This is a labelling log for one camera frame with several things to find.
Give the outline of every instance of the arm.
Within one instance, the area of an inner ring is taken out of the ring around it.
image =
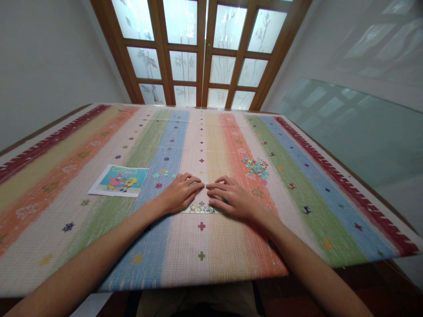
[[[269,208],[255,200],[234,179],[223,176],[208,184],[210,204],[261,225],[278,247],[292,273],[330,316],[373,316],[351,288]]]
[[[203,187],[199,178],[179,174],[159,196],[79,252],[6,316],[68,316],[149,224],[188,207]]]

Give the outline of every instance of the spongebob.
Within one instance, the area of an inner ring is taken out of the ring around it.
[[[130,177],[124,184],[123,188],[120,189],[122,192],[127,192],[128,188],[130,188],[133,184],[137,182],[137,179],[134,177]]]

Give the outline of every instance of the table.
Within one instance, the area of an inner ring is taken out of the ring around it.
[[[246,166],[259,158],[268,175]],[[137,198],[87,194],[107,164],[150,169]],[[205,183],[236,178],[332,267],[423,249],[420,237],[284,116],[93,104],[2,157],[0,296],[29,293],[184,172]],[[98,291],[288,273],[254,224],[207,202],[202,191],[186,210],[148,227]]]

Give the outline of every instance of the forearm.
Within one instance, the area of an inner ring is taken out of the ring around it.
[[[352,289],[270,211],[255,220],[276,244],[292,273],[331,316],[372,316]]]
[[[7,316],[67,316],[102,281],[160,210],[147,203],[105,233],[25,297]]]

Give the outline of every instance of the person's lap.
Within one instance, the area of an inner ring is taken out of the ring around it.
[[[171,316],[207,304],[213,310],[257,317],[251,282],[143,291],[137,317]]]

